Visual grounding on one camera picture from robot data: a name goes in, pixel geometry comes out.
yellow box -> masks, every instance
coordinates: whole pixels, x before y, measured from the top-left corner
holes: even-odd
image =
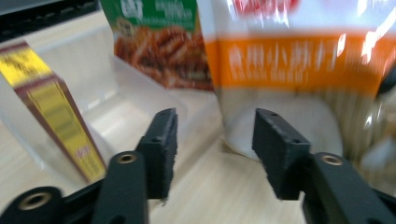
[[[105,163],[64,81],[26,43],[0,49],[0,73],[81,176],[102,178]]]

transparent plastic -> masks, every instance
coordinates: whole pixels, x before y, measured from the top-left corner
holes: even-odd
[[[35,49],[64,79],[105,161],[133,150],[158,111],[175,107],[180,123],[188,113],[184,103],[112,56],[112,43],[111,30],[104,25]],[[2,77],[0,107],[0,120],[41,168],[77,188],[86,184]]]

snack package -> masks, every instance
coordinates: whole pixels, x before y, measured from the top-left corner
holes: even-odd
[[[86,183],[103,178],[106,164],[69,89],[27,43],[0,48],[0,92],[0,117],[41,167]]]
[[[166,89],[213,90],[195,0],[101,0],[116,56]]]
[[[343,155],[372,186],[395,193],[396,1],[198,5],[233,151],[257,160],[254,110],[273,110],[312,143],[312,153]]]

metal screw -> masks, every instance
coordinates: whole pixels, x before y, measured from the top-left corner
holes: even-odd
[[[19,205],[21,210],[32,210],[47,203],[51,198],[51,194],[47,192],[38,192],[27,196]]]
[[[340,159],[338,159],[334,156],[329,156],[329,155],[322,156],[322,160],[330,165],[342,165],[343,164],[343,162]]]
[[[119,158],[117,159],[118,163],[124,164],[124,163],[130,163],[133,162],[137,159],[136,155],[133,154],[125,154],[122,156],[119,156]]]

table surface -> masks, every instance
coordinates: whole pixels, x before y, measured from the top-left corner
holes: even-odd
[[[28,35],[25,39],[33,48],[38,48],[62,35],[97,24],[106,24],[102,12]],[[189,108],[199,104],[193,92],[188,95],[182,91],[171,93]],[[304,223],[300,201],[279,201],[258,162],[227,150],[221,140],[220,122],[219,111],[212,113],[179,145],[169,201],[166,206],[150,202],[150,223]],[[0,211],[31,188],[54,186],[62,189],[64,195],[78,190],[40,167],[2,122],[0,184]]]

